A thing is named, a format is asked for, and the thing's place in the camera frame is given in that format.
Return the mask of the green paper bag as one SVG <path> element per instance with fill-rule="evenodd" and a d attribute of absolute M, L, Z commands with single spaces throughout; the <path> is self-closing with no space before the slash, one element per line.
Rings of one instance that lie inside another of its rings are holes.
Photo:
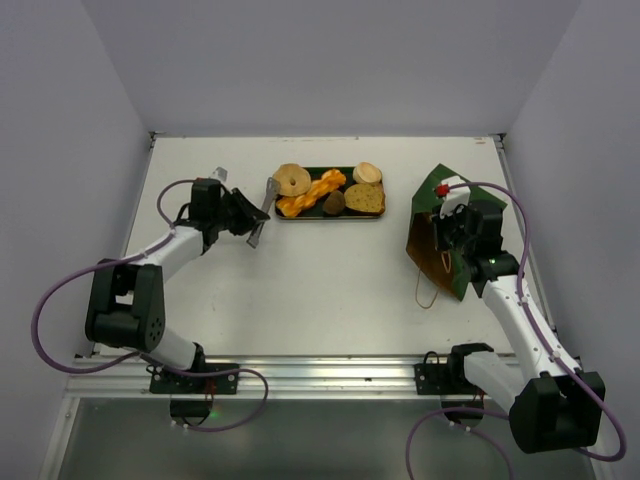
<path fill-rule="evenodd" d="M 406 252 L 437 287 L 461 301 L 473 287 L 517 273 L 503 249 L 506 203 L 439 164 L 412 197 Z"/>

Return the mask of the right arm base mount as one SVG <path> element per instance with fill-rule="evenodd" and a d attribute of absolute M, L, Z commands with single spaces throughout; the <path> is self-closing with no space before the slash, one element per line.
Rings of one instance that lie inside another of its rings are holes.
<path fill-rule="evenodd" d="M 467 381 L 463 372 L 463 360 L 475 347 L 476 344 L 455 346 L 448 355 L 433 350 L 426 352 L 422 361 L 413 366 L 416 393 L 440 397 L 462 395 L 466 399 L 442 400 L 442 407 L 482 409 L 484 393 Z"/>

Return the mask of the round bun bread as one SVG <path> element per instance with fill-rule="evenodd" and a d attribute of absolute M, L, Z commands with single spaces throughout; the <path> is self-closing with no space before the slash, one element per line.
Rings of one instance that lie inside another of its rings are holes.
<path fill-rule="evenodd" d="M 378 184 L 382 181 L 381 170 L 368 162 L 358 163 L 352 173 L 353 180 L 358 184 Z"/>

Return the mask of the brown chocolate bread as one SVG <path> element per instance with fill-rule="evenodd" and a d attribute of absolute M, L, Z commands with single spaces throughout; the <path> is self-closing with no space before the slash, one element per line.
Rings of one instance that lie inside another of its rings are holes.
<path fill-rule="evenodd" d="M 346 203 L 342 191 L 331 192 L 323 203 L 323 214 L 325 216 L 337 217 L 345 210 Z"/>

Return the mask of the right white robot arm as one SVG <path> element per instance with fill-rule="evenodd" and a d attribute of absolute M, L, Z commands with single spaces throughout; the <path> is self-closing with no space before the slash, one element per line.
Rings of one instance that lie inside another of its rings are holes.
<path fill-rule="evenodd" d="M 491 200 L 447 200 L 433 210 L 435 245 L 461 255 L 477 296 L 498 320 L 520 365 L 512 374 L 488 349 L 451 362 L 451 389 L 479 386 L 507 413 L 516 444 L 525 453 L 595 444 L 605 385 L 585 372 L 546 324 L 519 261 L 503 249 L 503 208 Z"/>

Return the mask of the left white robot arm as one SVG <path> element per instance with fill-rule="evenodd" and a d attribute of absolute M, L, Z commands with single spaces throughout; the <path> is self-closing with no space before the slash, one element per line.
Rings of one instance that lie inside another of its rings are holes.
<path fill-rule="evenodd" d="M 184 183 L 178 180 L 170 187 Z M 208 379 L 203 349 L 167 326 L 165 283 L 207 253 L 222 232 L 245 236 L 270 216 L 220 180 L 197 178 L 187 183 L 190 200 L 174 219 L 162 209 L 170 187 L 157 198 L 158 213 L 168 225 L 165 237 L 129 259 L 104 260 L 96 266 L 85 335 L 94 343 L 145 355 L 173 371 L 175 384 L 193 393 Z"/>

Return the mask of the beige bagel bread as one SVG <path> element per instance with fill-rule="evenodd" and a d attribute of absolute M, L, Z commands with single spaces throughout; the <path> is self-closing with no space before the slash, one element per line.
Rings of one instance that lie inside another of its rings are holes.
<path fill-rule="evenodd" d="M 279 194 L 284 197 L 303 195 L 311 188 L 310 173 L 295 163 L 282 164 L 272 178 L 279 184 Z"/>

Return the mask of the metal tongs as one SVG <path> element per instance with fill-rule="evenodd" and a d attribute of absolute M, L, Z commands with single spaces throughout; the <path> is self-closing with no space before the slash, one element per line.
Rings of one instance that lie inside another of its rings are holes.
<path fill-rule="evenodd" d="M 262 202 L 261 210 L 268 214 L 271 205 L 274 203 L 277 195 L 279 194 L 280 184 L 273 177 L 269 177 L 266 182 L 265 196 Z M 260 220 L 252 229 L 246 243 L 253 249 L 256 249 L 259 245 L 260 236 L 264 227 L 265 220 Z"/>

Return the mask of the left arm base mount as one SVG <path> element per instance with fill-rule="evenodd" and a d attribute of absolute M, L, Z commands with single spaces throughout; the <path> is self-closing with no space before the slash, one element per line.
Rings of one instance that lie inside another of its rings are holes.
<path fill-rule="evenodd" d="M 238 375 L 193 377 L 166 371 L 159 366 L 148 366 L 151 375 L 149 391 L 156 395 L 169 395 L 169 413 L 173 421 L 183 427 L 202 426 L 214 413 L 217 396 L 237 393 Z"/>

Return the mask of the sliced toast bread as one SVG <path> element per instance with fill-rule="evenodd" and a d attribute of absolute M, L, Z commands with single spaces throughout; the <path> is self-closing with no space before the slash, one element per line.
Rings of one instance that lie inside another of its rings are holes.
<path fill-rule="evenodd" d="M 379 216 L 386 208 L 381 184 L 354 184 L 344 192 L 345 207 L 351 211 Z"/>

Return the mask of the orange waffle bread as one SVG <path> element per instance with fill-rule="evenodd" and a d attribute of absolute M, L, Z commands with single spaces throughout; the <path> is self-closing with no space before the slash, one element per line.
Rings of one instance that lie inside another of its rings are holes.
<path fill-rule="evenodd" d="M 331 169 L 322 174 L 319 180 L 313 180 L 309 191 L 296 197 L 282 197 L 275 206 L 286 218 L 294 218 L 301 212 L 313 207 L 322 197 L 330 194 L 347 181 L 346 175 L 338 169 Z"/>

